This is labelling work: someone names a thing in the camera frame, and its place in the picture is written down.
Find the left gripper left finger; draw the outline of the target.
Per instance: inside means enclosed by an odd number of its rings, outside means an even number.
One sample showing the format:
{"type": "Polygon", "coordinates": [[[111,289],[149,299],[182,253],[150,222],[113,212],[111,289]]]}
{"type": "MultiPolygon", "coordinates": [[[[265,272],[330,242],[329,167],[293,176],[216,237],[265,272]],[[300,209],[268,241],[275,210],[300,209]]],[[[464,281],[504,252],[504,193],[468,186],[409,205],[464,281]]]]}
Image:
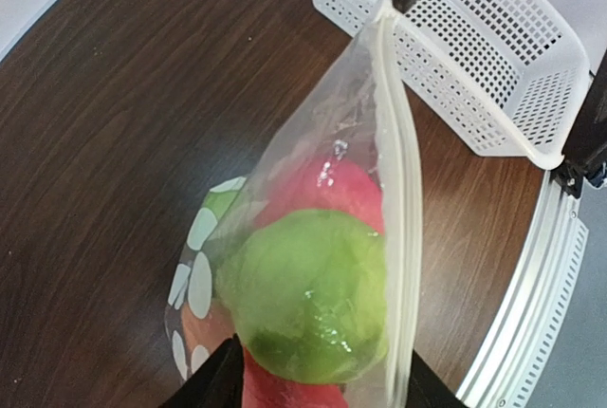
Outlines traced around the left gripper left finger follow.
{"type": "Polygon", "coordinates": [[[163,403],[165,408],[241,408],[244,351],[237,336],[224,340],[163,403]]]}

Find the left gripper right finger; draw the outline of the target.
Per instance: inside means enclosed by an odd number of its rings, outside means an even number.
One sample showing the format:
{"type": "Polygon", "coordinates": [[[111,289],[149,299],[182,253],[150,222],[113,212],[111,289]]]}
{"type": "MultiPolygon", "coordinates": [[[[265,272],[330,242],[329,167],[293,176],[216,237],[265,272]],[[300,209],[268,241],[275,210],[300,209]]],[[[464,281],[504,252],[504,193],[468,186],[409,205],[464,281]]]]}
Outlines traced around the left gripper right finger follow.
{"type": "Polygon", "coordinates": [[[414,351],[406,408],[467,408],[414,351]]]}

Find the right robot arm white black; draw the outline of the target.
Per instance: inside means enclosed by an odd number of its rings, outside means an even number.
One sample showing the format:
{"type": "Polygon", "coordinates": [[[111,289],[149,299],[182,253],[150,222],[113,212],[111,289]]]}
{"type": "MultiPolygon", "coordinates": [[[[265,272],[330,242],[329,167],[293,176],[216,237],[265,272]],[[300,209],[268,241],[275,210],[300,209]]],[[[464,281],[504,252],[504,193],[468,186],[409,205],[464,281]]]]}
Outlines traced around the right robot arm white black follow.
{"type": "MultiPolygon", "coordinates": [[[[406,13],[416,0],[392,0],[406,13]]],[[[606,62],[599,65],[573,127],[564,144],[564,160],[550,174],[561,189],[575,199],[583,184],[600,188],[606,182],[606,62]]]]}

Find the clear zip top bag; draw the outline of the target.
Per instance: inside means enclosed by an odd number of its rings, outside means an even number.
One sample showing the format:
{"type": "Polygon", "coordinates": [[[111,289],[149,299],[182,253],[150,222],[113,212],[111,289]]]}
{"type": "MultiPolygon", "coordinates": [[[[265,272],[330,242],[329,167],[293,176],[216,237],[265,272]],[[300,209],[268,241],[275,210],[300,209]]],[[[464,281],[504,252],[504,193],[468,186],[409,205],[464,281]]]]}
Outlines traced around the clear zip top bag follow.
{"type": "Polygon", "coordinates": [[[171,407],[402,407],[422,259],[417,134],[380,0],[257,166],[209,190],[165,316],[171,407]]]}

